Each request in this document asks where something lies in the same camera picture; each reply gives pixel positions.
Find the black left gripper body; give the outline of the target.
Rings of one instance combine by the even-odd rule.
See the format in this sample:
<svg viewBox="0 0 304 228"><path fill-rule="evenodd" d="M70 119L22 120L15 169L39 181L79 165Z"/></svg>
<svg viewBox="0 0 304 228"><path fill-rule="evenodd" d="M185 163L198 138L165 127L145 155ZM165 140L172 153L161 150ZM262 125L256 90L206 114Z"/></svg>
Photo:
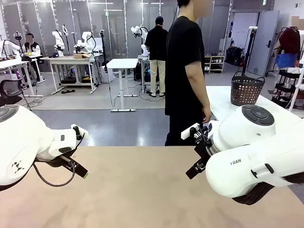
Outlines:
<svg viewBox="0 0 304 228"><path fill-rule="evenodd" d="M52 160L44 160L44 159L39 159L39 158L35 158L34 162L44 162L46 164L48 164L51 167L60 167L60 166L68 166L71 167L72 164L76 165L77 162L72 159L72 155L74 152L66 152L63 153L57 157L55 157Z"/></svg>

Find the person's right hand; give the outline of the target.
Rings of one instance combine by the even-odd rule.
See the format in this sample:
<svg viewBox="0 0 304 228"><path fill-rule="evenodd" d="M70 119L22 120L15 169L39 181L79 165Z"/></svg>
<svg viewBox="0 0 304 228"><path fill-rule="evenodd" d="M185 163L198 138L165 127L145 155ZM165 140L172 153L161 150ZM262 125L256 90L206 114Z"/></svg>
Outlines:
<svg viewBox="0 0 304 228"><path fill-rule="evenodd" d="M204 117L203 117L203 124L208 123L211 120L212 117L212 112L209 106L204 106L203 107L203 113L204 113Z"/></svg>

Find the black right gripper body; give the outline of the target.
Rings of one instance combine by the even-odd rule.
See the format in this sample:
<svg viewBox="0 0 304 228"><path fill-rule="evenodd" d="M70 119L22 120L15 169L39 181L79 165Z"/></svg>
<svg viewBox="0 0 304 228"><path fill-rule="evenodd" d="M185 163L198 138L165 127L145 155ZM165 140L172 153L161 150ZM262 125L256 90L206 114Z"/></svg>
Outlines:
<svg viewBox="0 0 304 228"><path fill-rule="evenodd" d="M200 159L196 161L196 164L207 164L208 160L212 156L211 147L213 142L211 139L196 139L195 152L200 156Z"/></svg>

